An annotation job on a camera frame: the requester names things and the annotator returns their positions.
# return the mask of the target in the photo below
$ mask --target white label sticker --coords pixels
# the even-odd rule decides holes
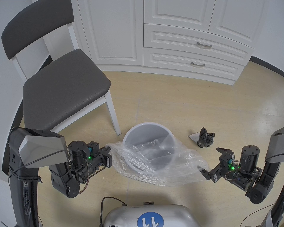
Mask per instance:
[[[217,182],[217,180],[218,180],[218,179],[217,179],[217,175],[216,175],[216,174],[214,174],[214,175],[213,175],[213,177],[214,177],[214,182],[216,183],[216,182]]]
[[[109,157],[107,157],[106,160],[107,160],[107,161],[106,161],[106,166],[109,167],[109,166],[110,166],[110,165],[109,165]]]

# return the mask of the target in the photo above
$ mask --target cabinet panel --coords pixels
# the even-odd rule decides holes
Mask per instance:
[[[78,1],[96,64],[143,65],[143,1]]]
[[[209,32],[254,47],[268,3],[268,0],[216,0]]]
[[[144,24],[144,47],[192,52],[246,66],[253,48],[208,32],[158,24]]]
[[[201,54],[144,47],[144,66],[183,70],[237,80],[244,66]]]
[[[215,0],[145,0],[144,23],[208,31]]]

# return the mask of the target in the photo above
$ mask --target drawer handle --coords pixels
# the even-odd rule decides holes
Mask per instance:
[[[194,65],[194,66],[200,66],[200,67],[205,66],[205,64],[203,64],[203,65],[199,65],[199,64],[195,64],[195,63],[193,63],[193,62],[191,62],[190,64],[191,64],[191,65]]]
[[[197,45],[199,45],[199,46],[202,46],[202,47],[208,47],[208,48],[212,48],[213,46],[212,45],[204,45],[204,44],[202,44],[202,43],[199,43],[199,42],[197,42]]]

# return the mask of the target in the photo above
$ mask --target plastic bag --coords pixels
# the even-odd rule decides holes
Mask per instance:
[[[109,143],[112,166],[123,176],[160,186],[176,186],[202,181],[208,163],[172,135],[152,142],[131,145]]]

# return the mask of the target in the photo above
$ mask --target cabinet door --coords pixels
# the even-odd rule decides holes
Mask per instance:
[[[215,0],[145,0],[144,23],[208,31]]]
[[[268,3],[268,0],[216,0],[209,32],[254,47]]]
[[[143,65],[142,0],[78,3],[94,63]]]

